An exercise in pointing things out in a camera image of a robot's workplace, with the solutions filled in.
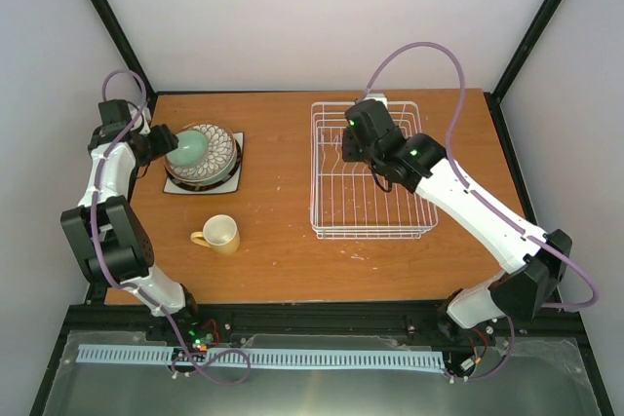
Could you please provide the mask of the white wire dish rack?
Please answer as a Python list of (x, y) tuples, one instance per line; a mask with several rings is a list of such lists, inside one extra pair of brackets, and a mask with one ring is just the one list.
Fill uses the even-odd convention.
[(439, 222), (436, 208), (400, 185), (390, 193), (363, 163), (342, 159), (349, 101), (311, 105), (309, 219), (321, 240), (418, 239)]

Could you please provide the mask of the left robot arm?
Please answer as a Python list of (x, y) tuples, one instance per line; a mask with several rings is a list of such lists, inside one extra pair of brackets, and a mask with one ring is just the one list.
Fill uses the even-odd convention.
[(106, 99), (98, 111), (101, 125), (88, 145), (88, 187), (77, 207), (61, 214), (61, 228), (90, 286), (130, 293), (153, 316), (169, 317), (168, 327), (179, 339), (192, 340), (202, 331), (203, 317), (187, 288), (156, 265), (129, 201), (137, 170), (177, 149), (178, 139), (166, 125), (150, 128), (147, 109), (126, 100)]

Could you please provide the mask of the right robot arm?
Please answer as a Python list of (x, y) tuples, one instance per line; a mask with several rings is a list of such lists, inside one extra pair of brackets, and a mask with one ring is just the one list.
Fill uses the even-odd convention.
[(448, 150), (425, 133), (405, 137), (386, 106), (367, 99), (345, 112), (342, 158), (364, 163), (383, 191), (399, 184), (432, 203), (476, 238), (501, 271), (459, 289), (438, 309), (440, 331), (450, 340), (462, 330), (508, 317), (532, 321), (563, 278), (572, 240), (523, 219), (465, 174)]

